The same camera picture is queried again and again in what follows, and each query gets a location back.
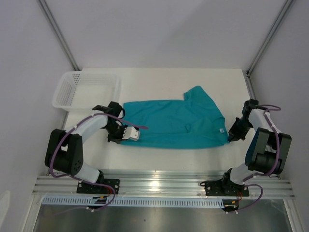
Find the teal t-shirt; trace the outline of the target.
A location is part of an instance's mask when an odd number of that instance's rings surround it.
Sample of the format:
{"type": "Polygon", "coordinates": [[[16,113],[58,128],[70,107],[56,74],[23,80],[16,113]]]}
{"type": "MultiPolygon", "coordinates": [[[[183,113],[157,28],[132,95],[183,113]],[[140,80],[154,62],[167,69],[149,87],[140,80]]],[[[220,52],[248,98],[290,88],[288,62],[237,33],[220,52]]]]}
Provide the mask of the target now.
{"type": "Polygon", "coordinates": [[[136,142],[123,145],[204,149],[228,143],[225,118],[201,86],[185,92],[183,100],[132,101],[123,107],[126,121],[147,127],[136,142]]]}

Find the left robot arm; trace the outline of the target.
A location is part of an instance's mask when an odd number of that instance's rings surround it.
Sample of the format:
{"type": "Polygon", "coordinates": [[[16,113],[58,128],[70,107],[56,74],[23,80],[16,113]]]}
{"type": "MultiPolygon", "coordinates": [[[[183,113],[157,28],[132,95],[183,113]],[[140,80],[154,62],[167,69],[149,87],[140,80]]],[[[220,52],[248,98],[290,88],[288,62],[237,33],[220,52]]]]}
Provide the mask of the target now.
{"type": "Polygon", "coordinates": [[[84,162],[83,144],[100,129],[107,131],[107,141],[120,144],[126,125],[122,123],[125,110],[117,102],[97,105],[92,114],[66,130],[51,132],[45,156],[45,166],[54,178],[70,176],[87,184],[93,193],[100,193],[109,186],[102,171],[84,162]]]}

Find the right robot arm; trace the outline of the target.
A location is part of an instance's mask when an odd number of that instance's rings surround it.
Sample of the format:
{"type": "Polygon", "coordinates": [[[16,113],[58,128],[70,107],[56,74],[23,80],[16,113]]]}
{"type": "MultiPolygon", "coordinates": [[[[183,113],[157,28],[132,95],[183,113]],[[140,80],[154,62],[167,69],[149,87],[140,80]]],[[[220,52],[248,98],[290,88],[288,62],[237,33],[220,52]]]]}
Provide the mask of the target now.
{"type": "Polygon", "coordinates": [[[245,182],[258,177],[281,174],[284,169],[292,137],[281,132],[270,117],[271,111],[280,111],[274,105],[260,105],[259,101],[250,99],[244,103],[242,117],[236,121],[228,132],[228,141],[245,140],[250,129],[255,134],[247,150],[245,161],[237,168],[231,168],[223,175],[221,191],[231,195],[245,182]]]}

